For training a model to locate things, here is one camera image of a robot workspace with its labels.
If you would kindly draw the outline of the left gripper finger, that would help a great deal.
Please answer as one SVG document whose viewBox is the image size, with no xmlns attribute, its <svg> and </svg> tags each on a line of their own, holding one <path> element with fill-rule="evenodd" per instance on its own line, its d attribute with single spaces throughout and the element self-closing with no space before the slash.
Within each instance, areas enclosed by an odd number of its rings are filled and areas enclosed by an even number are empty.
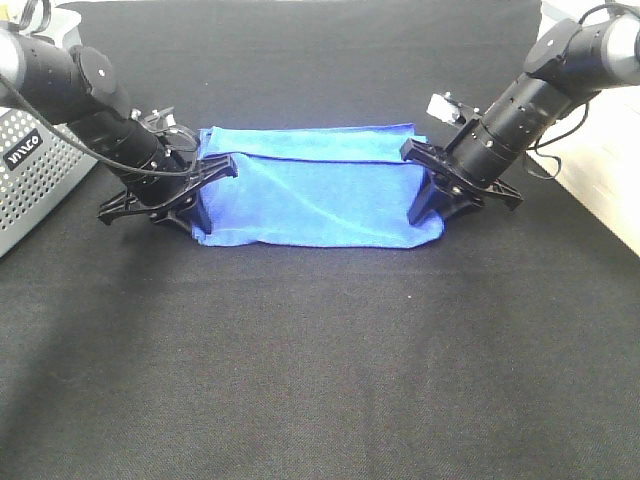
<svg viewBox="0 0 640 480">
<path fill-rule="evenodd" d="M 204 235 L 210 235 L 213 231 L 213 221 L 206 208 L 200 192 L 189 198 L 190 206 L 187 209 L 187 217 L 193 230 L 198 230 Z"/>
<path fill-rule="evenodd" d="M 190 164 L 195 164 L 199 158 L 206 138 L 201 132 L 191 132 L 187 140 L 187 159 Z"/>
</svg>

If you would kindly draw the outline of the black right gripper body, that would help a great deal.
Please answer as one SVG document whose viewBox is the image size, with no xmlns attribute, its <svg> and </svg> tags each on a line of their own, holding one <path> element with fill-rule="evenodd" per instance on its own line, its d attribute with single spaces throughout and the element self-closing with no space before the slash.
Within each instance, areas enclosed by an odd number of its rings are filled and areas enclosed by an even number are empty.
<svg viewBox="0 0 640 480">
<path fill-rule="evenodd" d="M 490 180 L 486 186 L 467 179 L 454 164 L 455 158 L 443 147 L 409 139 L 401 147 L 401 157 L 434 174 L 442 191 L 440 207 L 435 214 L 442 220 L 475 212 L 485 206 L 486 198 L 503 202 L 509 210 L 523 202 L 521 194 L 499 178 Z"/>
</svg>

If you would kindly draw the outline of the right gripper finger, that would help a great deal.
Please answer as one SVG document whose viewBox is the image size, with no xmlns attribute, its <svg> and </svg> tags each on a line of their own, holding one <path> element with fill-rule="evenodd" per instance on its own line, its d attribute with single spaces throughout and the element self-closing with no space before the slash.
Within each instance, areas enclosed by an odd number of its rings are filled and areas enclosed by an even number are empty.
<svg viewBox="0 0 640 480">
<path fill-rule="evenodd" d="M 436 183 L 434 174 L 425 170 L 420 188 L 407 212 L 410 225 L 419 225 L 426 218 L 435 214 L 440 207 L 442 191 Z"/>
</svg>

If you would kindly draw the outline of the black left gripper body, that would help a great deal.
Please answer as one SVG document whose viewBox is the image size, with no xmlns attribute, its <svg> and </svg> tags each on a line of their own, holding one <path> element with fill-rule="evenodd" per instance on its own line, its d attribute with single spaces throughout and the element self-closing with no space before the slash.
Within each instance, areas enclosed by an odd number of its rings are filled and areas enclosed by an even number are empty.
<svg viewBox="0 0 640 480">
<path fill-rule="evenodd" d="M 144 175 L 140 181 L 130 182 L 124 191 L 103 203 L 98 210 L 98 219 L 110 225 L 118 218 L 143 215 L 156 225 L 192 228 L 187 217 L 189 198 L 214 181 L 237 175 L 237 166 L 230 155 L 198 160 L 191 171 L 177 177 L 155 173 Z"/>
</svg>

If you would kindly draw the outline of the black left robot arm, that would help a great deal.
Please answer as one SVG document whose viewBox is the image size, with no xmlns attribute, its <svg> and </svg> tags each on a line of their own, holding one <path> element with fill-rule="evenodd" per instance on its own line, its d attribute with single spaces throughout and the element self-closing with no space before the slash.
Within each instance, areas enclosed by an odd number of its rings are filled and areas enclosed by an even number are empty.
<svg viewBox="0 0 640 480">
<path fill-rule="evenodd" d="M 235 162 L 228 154 L 199 161 L 198 136 L 175 121 L 171 108 L 142 116 L 98 50 L 65 50 L 14 27 L 3 29 L 1 104 L 30 113 L 55 135 L 57 125 L 66 125 L 72 133 L 67 142 L 120 179 L 124 191 L 100 206 L 104 224 L 145 215 L 186 232 L 212 232 L 200 191 L 236 176 Z"/>
</svg>

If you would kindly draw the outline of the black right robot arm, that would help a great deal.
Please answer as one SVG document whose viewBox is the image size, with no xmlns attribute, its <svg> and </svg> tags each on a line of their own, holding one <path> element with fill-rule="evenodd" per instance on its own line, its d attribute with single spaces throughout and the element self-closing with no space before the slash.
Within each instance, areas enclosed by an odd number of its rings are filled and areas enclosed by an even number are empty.
<svg viewBox="0 0 640 480">
<path fill-rule="evenodd" d="M 486 199 L 517 208 L 520 193 L 501 174 L 543 134 L 601 91 L 639 83 L 639 10 L 618 5 L 609 19 L 588 25 L 564 19 L 529 51 L 522 73 L 485 113 L 453 100 L 431 97 L 427 112 L 458 127 L 444 146 L 410 139 L 401 157 L 425 167 L 407 212 L 412 225 L 429 215 L 443 219 L 474 211 Z"/>
</svg>

